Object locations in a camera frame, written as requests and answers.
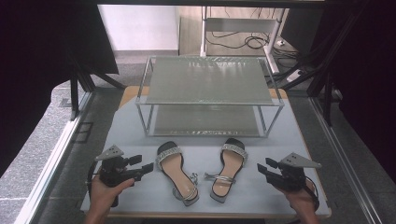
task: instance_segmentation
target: shelf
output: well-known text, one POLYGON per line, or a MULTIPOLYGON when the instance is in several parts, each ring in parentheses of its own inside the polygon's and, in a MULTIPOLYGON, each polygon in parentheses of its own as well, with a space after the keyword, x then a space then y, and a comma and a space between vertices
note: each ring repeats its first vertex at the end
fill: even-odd
POLYGON ((135 103, 147 135, 265 137, 283 106, 266 78, 265 58, 150 57, 135 103))

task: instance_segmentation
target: gray floor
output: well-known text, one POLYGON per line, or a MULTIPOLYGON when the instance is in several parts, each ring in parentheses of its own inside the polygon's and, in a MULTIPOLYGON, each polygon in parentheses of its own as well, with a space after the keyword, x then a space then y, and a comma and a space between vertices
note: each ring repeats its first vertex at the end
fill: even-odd
MULTIPOLYGON (((197 48, 184 48, 183 50, 180 50, 180 52, 194 54, 197 48)), ((236 54, 235 51, 211 50, 213 49, 208 46, 208 52, 224 55, 236 54)), ((262 52, 245 53, 260 55, 262 52)), ((140 81, 144 61, 144 55, 119 57, 120 75, 110 76, 125 85, 135 85, 140 81)), ((79 211, 79 207, 86 193, 85 175, 93 157, 103 149, 113 114, 117 110, 122 96, 121 90, 112 88, 111 85, 97 77, 93 78, 97 90, 89 102, 89 109, 87 109, 85 118, 74 135, 74 142, 69 145, 64 158, 61 160, 61 168, 56 171, 44 195, 44 200, 39 206, 33 223, 81 223, 84 218, 84 214, 79 211)), ((319 161, 323 165, 323 168, 318 170, 318 175, 327 194, 329 206, 332 208, 332 216, 323 219, 321 222, 368 223, 345 172, 335 156, 331 141, 326 136, 317 118, 315 108, 304 95, 304 89, 308 84, 309 82, 306 82, 292 89, 288 92, 288 95, 311 156, 314 161, 319 161)), ((13 223, 15 221, 51 151, 54 149, 64 125, 69 121, 70 108, 59 107, 63 99, 70 98, 69 91, 68 83, 54 89, 52 103, 44 118, 36 127, 35 132, 18 158, 2 176, 0 180, 1 223, 13 223)), ((338 109, 337 103, 332 104, 332 124, 340 145, 349 158, 357 177, 366 188, 383 223, 396 223, 396 216, 393 214, 396 211, 396 186, 386 175, 370 150, 348 125, 342 112, 338 109)), ((262 220, 251 221, 262 223, 262 220)), ((266 220, 266 223, 286 223, 287 221, 290 220, 266 220)), ((141 222, 141 219, 126 218, 110 218, 107 221, 107 223, 141 222)))

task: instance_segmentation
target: floor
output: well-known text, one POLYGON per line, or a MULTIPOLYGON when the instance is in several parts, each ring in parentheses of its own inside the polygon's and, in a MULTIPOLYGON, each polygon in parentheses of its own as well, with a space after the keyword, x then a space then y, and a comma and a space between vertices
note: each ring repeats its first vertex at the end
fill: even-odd
MULTIPOLYGON (((254 8, 248 11, 233 11, 224 7, 213 9, 213 13, 222 13, 222 16, 242 15, 250 17, 254 8)), ((262 16, 271 17, 273 10, 263 10, 262 16)), ((180 11, 182 18, 180 27, 180 55, 199 54, 200 36, 194 35, 191 30, 198 29, 200 23, 200 8, 183 7, 180 11)), ((244 43, 244 35, 228 36, 224 42, 227 45, 237 46, 244 43)), ((226 49, 220 46, 210 46, 207 49, 210 55, 262 55, 261 50, 241 48, 226 49)), ((146 55, 123 55, 117 58, 120 75, 114 77, 124 85, 136 85, 144 71, 146 55)), ((283 65, 292 65, 293 60, 282 61, 283 65)), ((114 112, 119 107, 122 90, 112 88, 100 78, 92 76, 97 86, 87 103, 84 117, 72 136, 72 142, 65 149, 63 158, 59 161, 60 169, 54 171, 53 179, 48 190, 43 195, 43 202, 38 206, 32 223, 81 223, 84 214, 79 211, 82 199, 86 194, 85 178, 90 162, 98 155, 106 139, 106 133, 111 125, 114 112)), ((396 223, 396 186, 386 175, 370 150, 344 119, 338 109, 337 102, 332 104, 332 124, 329 129, 321 123, 317 116, 317 105, 320 97, 310 99, 304 90, 308 82, 288 91, 290 103, 299 123, 305 143, 310 150, 312 159, 320 161, 323 168, 318 170, 322 186, 327 194, 332 216, 323 219, 322 223, 373 223, 366 218, 365 210, 361 206, 361 198, 369 199, 382 223, 396 223), (340 158, 347 158, 346 164, 340 163, 340 158), (352 176, 345 167, 351 166, 352 176), (356 191, 359 184, 363 191, 356 191)), ((0 180, 0 220, 2 223, 14 223, 17 216, 35 187, 46 162, 55 149, 59 136, 70 119, 70 88, 64 83, 52 92, 52 103, 43 119, 37 125, 35 132, 25 144, 18 158, 11 164, 0 180)), ((84 92, 79 91, 82 99, 84 92)), ((107 223, 155 223, 154 219, 141 218, 109 218, 107 223)), ((290 220, 268 219, 265 223, 286 223, 290 220)), ((246 220, 226 220, 227 223, 248 223, 246 220)), ((251 223, 263 223, 263 220, 250 220, 251 223)))

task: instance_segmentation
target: high heel sandal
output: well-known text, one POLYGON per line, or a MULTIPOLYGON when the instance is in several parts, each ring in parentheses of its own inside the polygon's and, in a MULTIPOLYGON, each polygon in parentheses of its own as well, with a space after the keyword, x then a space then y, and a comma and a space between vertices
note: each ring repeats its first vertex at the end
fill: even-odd
POLYGON ((173 194, 184 205, 190 206, 199 199, 197 174, 188 177, 183 171, 183 155, 181 149, 174 142, 167 142, 157 150, 156 162, 163 173, 168 176, 173 184, 173 194))
POLYGON ((219 175, 205 173, 205 179, 216 179, 212 186, 210 197, 219 203, 224 203, 230 192, 235 177, 248 159, 245 146, 242 142, 229 138, 222 147, 220 154, 223 169, 219 175))

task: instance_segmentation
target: cable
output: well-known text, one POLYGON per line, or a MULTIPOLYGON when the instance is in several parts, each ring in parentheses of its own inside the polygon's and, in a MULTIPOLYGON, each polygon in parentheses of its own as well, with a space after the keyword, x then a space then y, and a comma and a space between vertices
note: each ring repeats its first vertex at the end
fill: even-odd
POLYGON ((213 37, 215 37, 215 38, 223 38, 223 37, 226 37, 226 36, 236 35, 236 34, 239 34, 239 32, 233 32, 233 33, 230 33, 230 34, 227 34, 227 35, 215 35, 215 34, 213 33, 213 31, 212 31, 212 35, 213 35, 213 37))
POLYGON ((277 56, 283 56, 283 57, 286 57, 289 59, 297 59, 297 56, 298 56, 297 54, 282 53, 282 52, 279 52, 276 50, 274 50, 273 53, 276 54, 277 56))
POLYGON ((258 7, 256 7, 255 9, 254 9, 254 11, 251 13, 251 15, 250 15, 250 18, 252 18, 253 17, 253 14, 254 14, 254 12, 257 10, 257 9, 259 9, 258 7))
POLYGON ((268 7, 268 14, 266 19, 270 18, 270 14, 271 14, 271 8, 268 7))
POLYGON ((251 49, 262 49, 262 47, 264 47, 266 44, 269 43, 269 41, 267 39, 261 38, 259 36, 255 36, 253 34, 250 34, 250 36, 245 38, 245 43, 247 44, 248 47, 250 47, 251 49), (256 41, 257 43, 259 43, 258 47, 252 47, 249 43, 250 41, 256 41))
POLYGON ((231 18, 230 15, 229 15, 228 12, 227 12, 227 7, 224 7, 224 11, 225 11, 225 13, 227 14, 228 18, 231 18))
POLYGON ((91 164, 90 169, 88 170, 88 174, 87 174, 87 181, 85 182, 85 184, 87 185, 88 195, 90 196, 90 199, 91 199, 91 191, 92 191, 92 177, 94 175, 93 172, 95 170, 97 163, 98 163, 97 161, 94 161, 91 164))
POLYGON ((277 48, 274 48, 274 50, 276 50, 276 51, 280 51, 280 52, 287 52, 287 53, 300 53, 299 51, 297 51, 297 50, 286 50, 286 49, 277 49, 277 48))
POLYGON ((315 184, 315 182, 311 178, 309 178, 308 176, 306 176, 305 178, 307 178, 309 181, 312 182, 312 184, 314 185, 314 188, 315 188, 315 194, 318 197, 318 188, 317 188, 317 185, 315 184))
POLYGON ((242 48, 242 47, 244 47, 246 45, 246 43, 245 43, 245 44, 243 44, 243 45, 241 45, 239 47, 232 47, 232 46, 226 46, 226 45, 223 45, 223 44, 213 43, 213 42, 209 41, 208 39, 206 39, 206 41, 209 44, 211 44, 211 45, 218 45, 218 46, 222 46, 222 47, 227 48, 227 49, 240 49, 240 48, 242 48))
POLYGON ((262 7, 259 9, 259 15, 257 16, 257 19, 260 18, 260 15, 262 14, 262 7))
POLYGON ((275 10, 276 10, 276 7, 274 7, 274 11, 273 11, 273 15, 271 16, 271 19, 274 18, 275 10))
POLYGON ((276 63, 279 64, 279 66, 284 67, 284 68, 292 68, 292 67, 293 67, 293 66, 290 67, 290 66, 286 66, 286 65, 282 64, 282 63, 280 62, 280 60, 282 60, 282 59, 289 59, 289 60, 292 60, 292 58, 289 58, 289 57, 287 57, 287 58, 276 58, 276 63))

